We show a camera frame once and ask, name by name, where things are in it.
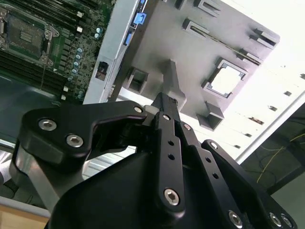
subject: screw hole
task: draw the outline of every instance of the screw hole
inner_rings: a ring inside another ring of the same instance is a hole
[[[213,177],[214,177],[215,179],[219,179],[219,176],[218,176],[216,173],[213,173]]]
[[[175,160],[175,157],[174,157],[172,154],[169,154],[169,155],[168,155],[168,158],[171,159],[172,161]]]

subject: black metal bracket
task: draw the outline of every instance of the black metal bracket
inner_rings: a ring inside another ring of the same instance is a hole
[[[12,167],[15,176],[26,173],[19,181],[29,176],[43,201],[50,196],[39,179],[57,194],[48,228],[297,228],[217,143],[199,144],[170,97],[161,94],[153,104],[156,115],[131,101],[25,114]],[[71,135],[81,141],[69,142]],[[129,145],[135,154],[59,190],[55,176],[72,181],[86,159]]]
[[[216,142],[206,140],[202,143],[202,148],[212,153],[238,206],[247,213],[255,228],[289,229],[291,227],[286,219],[296,225],[289,214],[260,185],[250,179],[242,167]]]

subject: gray plastic tab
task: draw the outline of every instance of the gray plastic tab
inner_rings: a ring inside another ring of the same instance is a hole
[[[147,84],[148,76],[148,73],[137,68],[132,68],[126,88],[141,94]]]
[[[220,6],[211,0],[195,0],[194,6],[213,17],[217,17],[220,12]]]
[[[197,23],[191,21],[188,18],[184,20],[182,27],[190,34],[193,34],[202,39],[205,39],[205,35],[210,33],[210,31],[208,31],[206,28],[202,27],[201,25],[198,25]]]
[[[165,68],[163,70],[163,93],[177,100],[178,111],[181,111],[186,103],[186,96],[180,90],[176,62],[172,60],[168,60],[165,63]]]
[[[219,107],[208,102],[205,102],[205,104],[209,112],[208,116],[204,117],[200,114],[197,114],[197,119],[201,127],[214,131],[217,126],[224,120],[224,115]]]
[[[181,10],[185,6],[186,2],[187,0],[177,0],[175,3],[175,7]]]

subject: blue connector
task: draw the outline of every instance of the blue connector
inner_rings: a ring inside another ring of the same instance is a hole
[[[137,13],[133,23],[136,24],[136,25],[138,25],[138,24],[143,25],[144,21],[146,19],[146,16],[147,16],[146,13]]]
[[[125,45],[126,45],[126,46],[129,45],[131,39],[132,39],[132,32],[130,32],[130,33],[127,35],[127,38],[126,38],[126,41],[125,41]]]

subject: green circuit board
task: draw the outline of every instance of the green circuit board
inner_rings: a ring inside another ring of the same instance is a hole
[[[81,102],[113,0],[0,0],[0,73]]]

